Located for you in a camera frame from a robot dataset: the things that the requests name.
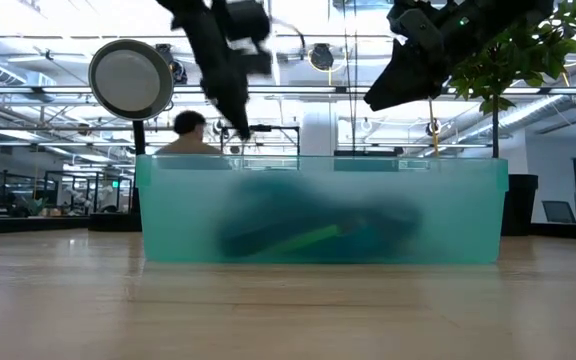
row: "green leaves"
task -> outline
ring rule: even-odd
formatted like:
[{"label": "green leaves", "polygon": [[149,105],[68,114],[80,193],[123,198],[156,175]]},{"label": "green leaves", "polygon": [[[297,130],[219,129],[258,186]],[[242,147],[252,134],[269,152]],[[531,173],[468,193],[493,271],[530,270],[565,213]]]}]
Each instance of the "green leaves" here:
[{"label": "green leaves", "polygon": [[563,1],[559,4],[559,8],[550,19],[550,23],[555,20],[560,23],[555,30],[563,29],[565,38],[572,39],[576,37],[576,0],[572,3]]},{"label": "green leaves", "polygon": [[488,43],[484,50],[468,57],[453,71],[450,86],[457,98],[483,99],[480,111],[494,111],[493,99],[498,97],[498,109],[514,104],[501,97],[517,80],[528,86],[544,84],[543,74],[557,79],[566,71],[566,56],[576,54],[576,0],[559,4],[547,21],[528,26],[518,22]]}]

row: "potted plant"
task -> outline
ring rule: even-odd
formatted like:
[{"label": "potted plant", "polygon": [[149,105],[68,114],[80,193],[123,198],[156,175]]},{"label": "potted plant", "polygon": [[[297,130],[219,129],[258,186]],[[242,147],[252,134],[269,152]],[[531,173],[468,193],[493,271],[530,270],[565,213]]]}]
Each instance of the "potted plant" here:
[{"label": "potted plant", "polygon": [[[543,23],[518,22],[492,40],[479,54],[460,63],[450,85],[456,97],[481,98],[480,111],[492,114],[492,156],[499,157],[499,112],[515,106],[503,97],[518,81],[538,87],[544,75],[557,80],[566,74],[566,56],[576,54],[576,0],[564,0]],[[502,235],[528,235],[538,178],[509,176],[504,203]]]}]

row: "desk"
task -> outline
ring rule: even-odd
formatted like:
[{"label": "desk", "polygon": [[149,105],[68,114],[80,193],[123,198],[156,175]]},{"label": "desk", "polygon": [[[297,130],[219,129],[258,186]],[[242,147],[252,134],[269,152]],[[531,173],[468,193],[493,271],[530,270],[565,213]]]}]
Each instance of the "desk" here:
[{"label": "desk", "polygon": [[530,233],[539,236],[576,239],[576,224],[533,223]]},{"label": "desk", "polygon": [[140,234],[0,235],[0,359],[576,359],[576,241],[497,266],[144,262]]}]

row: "person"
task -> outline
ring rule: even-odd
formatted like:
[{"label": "person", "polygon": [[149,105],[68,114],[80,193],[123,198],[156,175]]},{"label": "person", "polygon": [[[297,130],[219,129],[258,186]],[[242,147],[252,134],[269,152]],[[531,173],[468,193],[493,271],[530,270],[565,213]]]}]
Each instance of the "person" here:
[{"label": "person", "polygon": [[221,151],[203,142],[206,119],[195,111],[184,111],[175,118],[174,131],[179,138],[166,145],[157,155],[221,155]]}]

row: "wooden surface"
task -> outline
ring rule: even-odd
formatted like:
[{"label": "wooden surface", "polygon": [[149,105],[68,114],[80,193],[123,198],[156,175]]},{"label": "wooden surface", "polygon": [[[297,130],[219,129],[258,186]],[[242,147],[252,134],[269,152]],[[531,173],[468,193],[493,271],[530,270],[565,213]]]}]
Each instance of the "wooden surface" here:
[{"label": "wooden surface", "polygon": [[0,359],[576,359],[576,241],[498,266],[145,264],[136,235],[0,235]]}]

